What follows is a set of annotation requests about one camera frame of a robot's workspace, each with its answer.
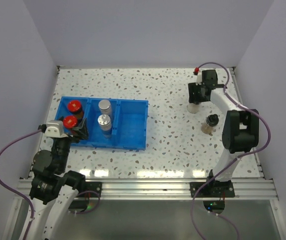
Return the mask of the silver-lid white spice jar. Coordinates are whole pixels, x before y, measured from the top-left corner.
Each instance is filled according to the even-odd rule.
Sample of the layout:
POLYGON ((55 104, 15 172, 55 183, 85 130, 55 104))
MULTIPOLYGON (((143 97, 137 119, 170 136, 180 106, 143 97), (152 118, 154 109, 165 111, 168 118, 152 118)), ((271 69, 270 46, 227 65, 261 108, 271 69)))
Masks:
POLYGON ((113 111, 109 100, 103 99, 99 101, 98 107, 102 115, 108 115, 110 118, 112 118, 113 111))

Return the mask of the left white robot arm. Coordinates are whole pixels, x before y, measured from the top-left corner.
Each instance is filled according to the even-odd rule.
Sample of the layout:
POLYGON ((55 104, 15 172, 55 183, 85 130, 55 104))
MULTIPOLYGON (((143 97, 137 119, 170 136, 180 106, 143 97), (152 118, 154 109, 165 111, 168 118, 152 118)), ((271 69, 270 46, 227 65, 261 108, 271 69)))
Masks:
POLYGON ((61 192, 82 196, 87 189, 85 176, 75 171, 65 172, 72 143, 87 140, 89 132, 84 118, 64 132, 61 120, 51 120, 38 126, 38 130, 53 140, 51 150, 41 150, 33 158, 34 178, 29 193, 30 219, 26 219, 21 240, 41 240, 46 222, 61 192))

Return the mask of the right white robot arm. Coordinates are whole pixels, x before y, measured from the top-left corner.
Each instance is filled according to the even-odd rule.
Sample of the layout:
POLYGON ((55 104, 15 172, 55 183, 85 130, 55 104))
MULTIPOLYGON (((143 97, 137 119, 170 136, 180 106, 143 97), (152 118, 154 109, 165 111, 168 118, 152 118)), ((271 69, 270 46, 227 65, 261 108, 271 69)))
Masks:
POLYGON ((198 198, 213 198, 226 195, 235 196, 232 175, 241 155, 258 145, 259 123, 257 110, 247 109, 236 99, 227 96, 226 86, 219 84, 216 70, 195 68, 196 82, 188 84, 188 105, 190 113, 197 113, 199 105, 211 102, 224 114, 222 130, 224 150, 203 186, 190 184, 191 194, 198 198))

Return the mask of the black-cap brown spice grinder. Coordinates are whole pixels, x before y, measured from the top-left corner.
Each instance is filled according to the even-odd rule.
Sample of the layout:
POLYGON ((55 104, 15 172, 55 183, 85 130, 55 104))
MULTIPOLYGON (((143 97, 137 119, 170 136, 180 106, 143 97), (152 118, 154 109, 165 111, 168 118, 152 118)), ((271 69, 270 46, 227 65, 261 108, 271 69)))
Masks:
POLYGON ((201 125, 201 131, 204 134, 211 134, 215 127, 219 123, 219 117, 217 114, 211 114, 206 117, 204 123, 201 125))

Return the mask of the black-cap white powder grinder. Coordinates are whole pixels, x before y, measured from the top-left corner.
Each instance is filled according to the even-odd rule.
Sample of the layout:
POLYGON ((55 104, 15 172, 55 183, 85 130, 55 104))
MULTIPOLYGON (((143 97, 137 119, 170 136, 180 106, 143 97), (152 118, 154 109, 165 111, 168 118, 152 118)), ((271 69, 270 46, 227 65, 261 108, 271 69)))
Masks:
POLYGON ((189 103, 187 105, 187 111, 191 114, 196 114, 199 112, 200 104, 199 103, 189 103))

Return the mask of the silver-lid blue-label spice jar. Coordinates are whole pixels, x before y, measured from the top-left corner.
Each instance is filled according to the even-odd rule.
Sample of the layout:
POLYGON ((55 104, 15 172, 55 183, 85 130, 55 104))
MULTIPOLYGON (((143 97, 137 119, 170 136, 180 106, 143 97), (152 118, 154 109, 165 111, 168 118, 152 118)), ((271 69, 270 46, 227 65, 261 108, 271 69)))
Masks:
POLYGON ((112 136, 112 121, 109 115, 101 114, 98 117, 98 125, 106 138, 111 138, 112 136))

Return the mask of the red-lid sauce jar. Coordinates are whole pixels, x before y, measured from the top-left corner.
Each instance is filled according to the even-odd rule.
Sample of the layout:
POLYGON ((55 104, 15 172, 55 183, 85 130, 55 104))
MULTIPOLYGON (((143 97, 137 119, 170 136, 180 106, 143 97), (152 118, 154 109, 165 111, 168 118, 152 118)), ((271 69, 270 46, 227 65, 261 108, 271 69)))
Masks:
POLYGON ((78 124, 78 119, 74 115, 66 116, 63 119, 63 125, 70 133, 75 131, 74 128, 76 128, 78 124))
POLYGON ((83 119, 84 110, 79 100, 71 100, 67 104, 67 109, 77 120, 81 121, 83 119))

